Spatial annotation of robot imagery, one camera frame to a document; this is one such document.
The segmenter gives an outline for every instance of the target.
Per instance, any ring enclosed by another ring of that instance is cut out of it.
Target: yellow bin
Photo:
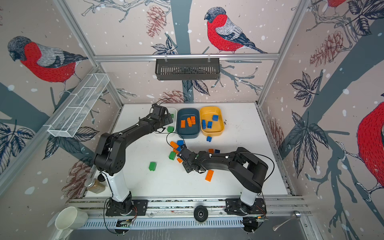
[[[218,121],[213,121],[212,116],[218,115]],[[200,123],[201,131],[207,137],[216,137],[220,136],[224,131],[224,122],[221,115],[221,110],[218,107],[209,106],[203,107],[200,109],[200,121],[205,120],[206,125],[208,122],[212,122],[212,128],[203,129],[202,124]]]

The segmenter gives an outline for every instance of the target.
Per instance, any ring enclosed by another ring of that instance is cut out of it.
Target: bird head
[[[207,11],[207,14],[204,17],[204,20],[208,20],[209,23],[212,23],[214,19],[219,15],[226,15],[224,8],[222,7],[213,7]]]
[[[31,42],[32,41],[29,38],[24,36],[17,36],[9,41],[8,51],[12,60],[16,61],[17,59],[20,59],[21,61],[26,61],[24,47]]]

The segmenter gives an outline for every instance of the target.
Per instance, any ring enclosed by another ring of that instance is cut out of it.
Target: glass jar
[[[87,178],[84,182],[84,186],[91,192],[101,193],[105,190],[105,186],[94,178]]]

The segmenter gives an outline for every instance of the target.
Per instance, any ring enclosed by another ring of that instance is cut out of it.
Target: white mug
[[[63,209],[55,220],[55,227],[59,230],[55,240],[64,240],[74,230],[82,227],[88,220],[88,214],[77,207]]]

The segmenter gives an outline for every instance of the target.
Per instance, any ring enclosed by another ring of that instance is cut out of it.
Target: mug handle
[[[68,237],[68,235],[71,234],[72,231],[73,231],[73,229],[59,230],[59,232],[57,233],[57,235],[55,237],[55,240],[61,240],[61,239],[65,240]]]

